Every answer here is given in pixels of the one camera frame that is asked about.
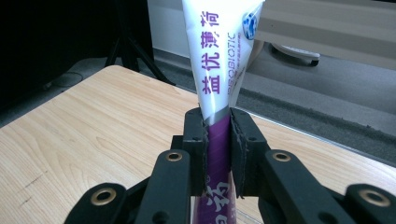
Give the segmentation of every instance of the wood grain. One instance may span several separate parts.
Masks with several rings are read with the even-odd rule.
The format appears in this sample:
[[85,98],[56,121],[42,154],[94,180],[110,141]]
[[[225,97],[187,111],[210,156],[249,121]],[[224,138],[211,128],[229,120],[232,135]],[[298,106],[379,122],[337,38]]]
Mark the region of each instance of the wood grain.
[[[110,66],[0,130],[2,223],[63,223],[82,194],[129,188],[183,133],[197,97]],[[272,148],[295,153],[325,186],[369,183],[396,194],[396,169],[253,116]],[[257,199],[238,200],[241,223],[261,221]]]

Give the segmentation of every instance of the wooden table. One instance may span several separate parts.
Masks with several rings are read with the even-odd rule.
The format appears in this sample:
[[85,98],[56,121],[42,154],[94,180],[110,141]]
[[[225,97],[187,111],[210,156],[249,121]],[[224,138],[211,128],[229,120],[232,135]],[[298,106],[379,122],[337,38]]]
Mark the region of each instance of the wooden table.
[[[129,188],[183,133],[195,94],[110,66],[0,130],[2,223],[62,223],[82,194]],[[396,169],[252,116],[271,148],[297,155],[325,186],[368,183],[396,194]],[[240,222],[261,220],[257,199],[237,201]]]

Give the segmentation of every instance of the light wood surface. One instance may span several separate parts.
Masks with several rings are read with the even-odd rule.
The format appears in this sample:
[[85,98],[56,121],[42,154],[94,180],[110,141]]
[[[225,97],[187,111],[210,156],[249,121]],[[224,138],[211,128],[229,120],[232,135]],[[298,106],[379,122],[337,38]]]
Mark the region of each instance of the light wood surface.
[[[195,94],[110,66],[0,130],[2,223],[63,223],[82,194],[129,188],[183,133]],[[253,116],[271,148],[296,154],[325,186],[368,183],[396,194],[396,169]],[[261,221],[257,199],[237,201],[241,223]]]

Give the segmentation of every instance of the blue logo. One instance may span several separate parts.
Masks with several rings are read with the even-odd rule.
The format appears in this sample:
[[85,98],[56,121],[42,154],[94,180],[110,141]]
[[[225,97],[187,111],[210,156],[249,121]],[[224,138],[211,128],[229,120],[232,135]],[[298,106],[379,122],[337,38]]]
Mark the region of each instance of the blue logo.
[[243,19],[244,34],[247,39],[253,39],[257,29],[257,18],[253,13],[244,16]]

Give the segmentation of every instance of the gray floor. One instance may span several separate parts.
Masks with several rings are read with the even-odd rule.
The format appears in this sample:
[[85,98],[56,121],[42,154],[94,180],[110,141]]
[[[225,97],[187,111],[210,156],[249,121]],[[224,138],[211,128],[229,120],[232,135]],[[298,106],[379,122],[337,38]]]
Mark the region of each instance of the gray floor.
[[[194,91],[190,61],[155,50],[168,78]],[[103,68],[86,59],[43,91],[0,113],[0,127]],[[318,66],[265,44],[247,70],[237,106],[362,155],[396,164],[396,71],[321,56]],[[151,76],[141,63],[142,73]]]

